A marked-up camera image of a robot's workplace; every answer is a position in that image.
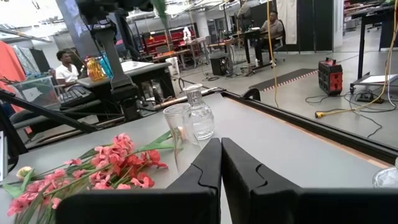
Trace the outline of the white curtain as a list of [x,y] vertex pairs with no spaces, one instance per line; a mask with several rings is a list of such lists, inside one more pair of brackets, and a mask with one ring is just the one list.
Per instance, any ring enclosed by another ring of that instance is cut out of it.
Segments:
[[288,45],[297,43],[297,0],[276,0],[278,18],[282,20],[285,27]]

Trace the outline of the black power strip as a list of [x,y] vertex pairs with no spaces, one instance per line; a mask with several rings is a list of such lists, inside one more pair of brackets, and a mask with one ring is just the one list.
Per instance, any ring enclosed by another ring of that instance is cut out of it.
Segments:
[[356,101],[362,103],[377,103],[382,104],[384,99],[380,98],[378,95],[374,93],[359,93],[355,98]]

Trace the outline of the red artificial flower bunch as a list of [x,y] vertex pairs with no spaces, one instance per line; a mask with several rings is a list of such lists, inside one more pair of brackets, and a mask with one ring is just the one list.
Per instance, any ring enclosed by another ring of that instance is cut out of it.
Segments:
[[116,182],[112,184],[114,189],[131,189],[132,187],[149,189],[155,185],[152,177],[146,169],[168,169],[168,165],[161,161],[160,153],[157,150],[144,151],[127,156],[119,166],[121,172]]

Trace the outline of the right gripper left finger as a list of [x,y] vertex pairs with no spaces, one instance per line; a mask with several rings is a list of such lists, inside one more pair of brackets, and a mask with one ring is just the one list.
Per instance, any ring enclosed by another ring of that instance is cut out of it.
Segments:
[[166,189],[92,190],[63,200],[56,224],[220,224],[222,145],[211,139]]

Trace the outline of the clear plastic bin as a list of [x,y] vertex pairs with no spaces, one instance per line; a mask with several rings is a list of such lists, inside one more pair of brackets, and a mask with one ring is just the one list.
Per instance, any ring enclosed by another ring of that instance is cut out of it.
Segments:
[[37,106],[47,109],[57,109],[61,106],[51,76],[8,84],[8,86],[18,98]]

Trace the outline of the black striped-edge floor mat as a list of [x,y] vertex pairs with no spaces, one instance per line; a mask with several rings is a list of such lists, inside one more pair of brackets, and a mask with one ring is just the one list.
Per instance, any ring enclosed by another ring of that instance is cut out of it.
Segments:
[[[318,70],[315,70],[315,69],[301,68],[301,69],[298,69],[293,72],[286,73],[284,75],[277,77],[276,86],[279,87],[282,85],[286,85],[288,83],[297,81],[299,79],[302,79],[302,78],[305,78],[305,77],[308,77],[310,75],[314,75],[317,73],[318,73]],[[253,86],[250,86],[250,88],[255,88],[255,89],[258,89],[259,91],[273,90],[275,88],[275,80],[273,78],[271,78],[270,80],[266,80],[264,82],[260,82]]]

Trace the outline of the office desk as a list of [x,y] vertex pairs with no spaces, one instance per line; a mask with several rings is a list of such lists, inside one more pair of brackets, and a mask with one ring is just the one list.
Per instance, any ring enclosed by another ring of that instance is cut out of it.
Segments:
[[245,76],[250,76],[252,74],[255,74],[257,70],[260,70],[262,68],[274,67],[273,62],[264,62],[262,60],[262,49],[261,48],[255,48],[255,53],[256,53],[256,58],[254,63],[251,63],[250,55],[249,55],[249,40],[253,40],[256,44],[260,44],[261,40],[265,37],[267,32],[261,32],[259,28],[251,29],[247,32],[244,32],[243,34],[233,34],[231,39],[223,40],[223,41],[217,41],[216,43],[213,44],[208,44],[209,51],[211,52],[211,49],[214,47],[223,47],[224,51],[231,56],[231,53],[229,51],[229,47],[233,44],[240,44],[241,41],[244,43],[244,50],[245,50],[245,56],[246,56],[246,61],[247,64],[242,66],[240,70],[242,72],[245,72]]

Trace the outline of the orange cloth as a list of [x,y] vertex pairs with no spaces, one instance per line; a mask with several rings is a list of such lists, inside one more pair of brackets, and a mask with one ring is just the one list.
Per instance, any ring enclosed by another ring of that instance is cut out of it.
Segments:
[[11,81],[25,80],[25,73],[14,49],[3,41],[0,41],[0,89],[15,93],[13,87],[2,82],[1,79]]

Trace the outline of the grey side desk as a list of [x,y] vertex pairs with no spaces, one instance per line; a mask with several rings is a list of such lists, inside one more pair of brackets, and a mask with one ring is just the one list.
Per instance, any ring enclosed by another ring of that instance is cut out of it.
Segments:
[[[175,97],[175,91],[173,89],[168,66],[170,66],[170,63],[168,62],[153,63],[144,67],[126,71],[125,74],[127,76],[130,76],[132,81],[136,85],[139,85],[142,82],[148,82],[149,80],[159,79],[164,98],[167,98],[169,96]],[[79,79],[77,83],[87,89],[90,89],[93,93],[96,93],[97,95],[99,95],[99,92],[98,90],[95,90],[95,88],[97,88],[98,86],[105,85],[108,89],[110,89],[111,87],[110,78],[105,78],[96,82],[92,81],[90,78],[82,78]]]

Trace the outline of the yellow plastic bottle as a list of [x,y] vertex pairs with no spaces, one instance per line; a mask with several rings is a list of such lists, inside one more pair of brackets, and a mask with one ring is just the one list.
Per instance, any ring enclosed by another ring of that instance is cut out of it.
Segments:
[[86,59],[87,73],[93,82],[97,82],[105,79],[105,74],[103,73],[102,67],[94,57],[89,57]]

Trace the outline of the red shelving unit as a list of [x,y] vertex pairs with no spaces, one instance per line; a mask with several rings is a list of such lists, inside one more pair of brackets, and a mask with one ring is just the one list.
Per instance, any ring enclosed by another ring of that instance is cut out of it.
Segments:
[[142,50],[140,50],[140,53],[158,56],[169,52],[177,53],[187,50],[184,54],[191,54],[191,47],[185,43],[183,37],[184,27],[142,34]]

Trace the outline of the person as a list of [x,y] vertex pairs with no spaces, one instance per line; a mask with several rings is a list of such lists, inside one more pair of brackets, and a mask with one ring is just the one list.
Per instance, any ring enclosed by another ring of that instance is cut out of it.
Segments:
[[269,14],[269,20],[266,20],[260,28],[260,32],[266,32],[266,35],[263,39],[261,39],[255,46],[255,49],[258,52],[261,52],[261,49],[266,48],[269,54],[270,63],[272,66],[276,66],[275,60],[272,59],[274,56],[273,50],[275,49],[275,44],[277,43],[277,39],[282,37],[284,34],[284,25],[278,20],[278,14],[275,11],[271,11]]
[[61,62],[61,65],[55,69],[55,79],[58,84],[64,85],[65,91],[73,88],[77,85],[78,70],[74,64],[72,64],[72,58],[70,55],[63,50],[60,50],[56,54],[57,59]]

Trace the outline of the smooth tall glass vase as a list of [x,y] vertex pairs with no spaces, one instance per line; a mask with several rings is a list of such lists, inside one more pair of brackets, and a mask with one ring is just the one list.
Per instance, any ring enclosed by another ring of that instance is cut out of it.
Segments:
[[163,113],[172,135],[174,158],[179,174],[183,174],[201,152],[191,118],[191,106],[179,103],[164,109]]

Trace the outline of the red black power box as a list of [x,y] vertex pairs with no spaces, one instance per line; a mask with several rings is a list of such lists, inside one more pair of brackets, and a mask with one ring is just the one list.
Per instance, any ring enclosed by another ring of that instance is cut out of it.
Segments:
[[328,95],[340,95],[343,89],[343,69],[336,60],[326,58],[318,63],[318,84]]

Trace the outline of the blue plastic bottle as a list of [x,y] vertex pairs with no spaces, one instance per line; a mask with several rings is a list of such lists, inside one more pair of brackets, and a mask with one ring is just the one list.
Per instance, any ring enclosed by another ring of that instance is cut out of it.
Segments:
[[112,78],[113,77],[113,72],[112,72],[112,69],[110,67],[109,60],[108,60],[108,58],[107,58],[107,56],[105,54],[103,54],[99,58],[99,64],[101,65],[101,68],[103,69],[104,74],[108,78]]

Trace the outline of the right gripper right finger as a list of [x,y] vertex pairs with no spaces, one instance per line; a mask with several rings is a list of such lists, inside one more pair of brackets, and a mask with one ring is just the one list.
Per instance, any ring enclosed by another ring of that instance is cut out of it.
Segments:
[[398,224],[398,189],[301,188],[222,138],[233,224]]

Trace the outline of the black backlit keyboard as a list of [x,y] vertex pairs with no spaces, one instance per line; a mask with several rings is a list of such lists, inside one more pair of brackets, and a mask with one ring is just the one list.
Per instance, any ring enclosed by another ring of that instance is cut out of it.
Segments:
[[93,101],[95,95],[86,88],[76,87],[65,91],[58,96],[62,108],[71,108]]

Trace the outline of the white waste bin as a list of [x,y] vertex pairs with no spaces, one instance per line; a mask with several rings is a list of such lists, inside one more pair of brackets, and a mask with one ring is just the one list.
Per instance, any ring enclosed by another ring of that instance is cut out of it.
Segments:
[[180,70],[179,70],[179,65],[178,65],[178,58],[177,57],[170,57],[165,59],[167,63],[170,65],[168,66],[168,70],[170,75],[172,76],[179,76],[180,75]]

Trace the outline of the black speaker box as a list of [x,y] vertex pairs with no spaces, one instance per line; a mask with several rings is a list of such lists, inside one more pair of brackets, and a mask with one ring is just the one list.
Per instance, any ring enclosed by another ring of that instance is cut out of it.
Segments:
[[225,76],[230,74],[229,56],[227,53],[215,52],[210,55],[210,63],[213,75]]

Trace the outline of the round ribbed glass vase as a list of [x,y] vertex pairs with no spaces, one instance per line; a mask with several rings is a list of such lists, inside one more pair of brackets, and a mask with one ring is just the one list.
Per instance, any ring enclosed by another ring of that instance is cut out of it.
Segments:
[[373,177],[373,186],[375,188],[398,189],[398,169],[388,167],[377,172]]

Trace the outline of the textured narrow-neck glass vase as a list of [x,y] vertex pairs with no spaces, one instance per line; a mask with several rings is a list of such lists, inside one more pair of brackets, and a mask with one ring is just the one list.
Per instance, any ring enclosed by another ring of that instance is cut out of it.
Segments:
[[191,117],[195,136],[198,140],[212,137],[215,130],[215,120],[211,108],[203,101],[202,84],[196,83],[183,88],[191,108]]

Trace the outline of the black partition panel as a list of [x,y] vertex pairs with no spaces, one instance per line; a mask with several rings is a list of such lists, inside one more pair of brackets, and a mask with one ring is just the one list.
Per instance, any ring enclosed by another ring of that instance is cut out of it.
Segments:
[[333,50],[333,0],[297,0],[297,46],[301,52]]

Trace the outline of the black workbench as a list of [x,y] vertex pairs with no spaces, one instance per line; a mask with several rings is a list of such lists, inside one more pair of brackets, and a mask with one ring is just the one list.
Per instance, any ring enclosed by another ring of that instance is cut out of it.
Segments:
[[394,9],[395,0],[392,3],[374,3],[364,6],[358,11],[350,9],[346,15],[352,19],[361,19],[360,38],[359,38],[359,59],[358,59],[358,75],[357,80],[349,85],[350,93],[354,93],[356,85],[371,85],[370,83],[360,83],[360,81],[369,78],[370,73],[363,73],[363,60],[365,48],[365,28],[368,24],[381,23],[381,37],[379,43],[379,51],[389,48],[393,39],[394,22],[398,25],[398,6]]

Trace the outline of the black curved bracket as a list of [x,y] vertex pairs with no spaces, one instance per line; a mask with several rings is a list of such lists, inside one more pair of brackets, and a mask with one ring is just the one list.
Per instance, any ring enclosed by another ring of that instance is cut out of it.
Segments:
[[241,98],[244,100],[261,100],[260,91],[257,88],[250,88],[245,93],[241,95]]

